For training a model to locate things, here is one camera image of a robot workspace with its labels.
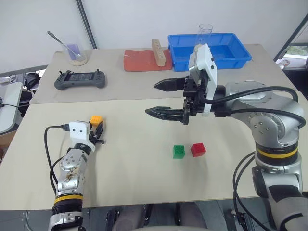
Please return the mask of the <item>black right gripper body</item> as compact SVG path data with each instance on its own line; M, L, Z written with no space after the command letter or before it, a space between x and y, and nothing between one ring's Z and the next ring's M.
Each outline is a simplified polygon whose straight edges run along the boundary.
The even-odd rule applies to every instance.
M183 104L183 124L188 125L190 116L195 116L204 110L205 103L200 99L199 93L206 94L207 78L201 80L198 86L195 81L186 76L184 81L183 96L185 97Z

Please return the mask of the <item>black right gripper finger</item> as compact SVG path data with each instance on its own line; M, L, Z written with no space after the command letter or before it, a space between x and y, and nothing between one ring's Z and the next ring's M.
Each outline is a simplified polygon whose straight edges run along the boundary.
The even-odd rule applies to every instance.
M183 90L185 85L185 79L186 78L184 77L163 79L155 83L154 88L166 92Z
M184 123L184 110L170 107L156 106L145 110L145 113L161 120L178 121Z

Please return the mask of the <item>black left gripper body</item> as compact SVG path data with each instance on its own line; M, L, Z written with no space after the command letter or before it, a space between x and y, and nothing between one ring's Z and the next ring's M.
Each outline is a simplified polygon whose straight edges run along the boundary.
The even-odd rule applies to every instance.
M96 145L96 144L101 144L101 145L104 145L105 144L105 140L100 140L99 139L99 135L94 133L93 131L90 131L90 134L89 134L89 141Z

